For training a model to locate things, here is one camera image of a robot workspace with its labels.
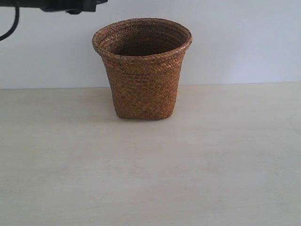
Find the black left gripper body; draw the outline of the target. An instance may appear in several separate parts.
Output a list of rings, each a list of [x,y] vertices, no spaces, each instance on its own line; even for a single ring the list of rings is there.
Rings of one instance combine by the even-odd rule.
[[[40,9],[44,12],[65,11],[71,15],[81,12],[96,12],[96,7],[107,3],[108,0],[47,0],[46,5]]]

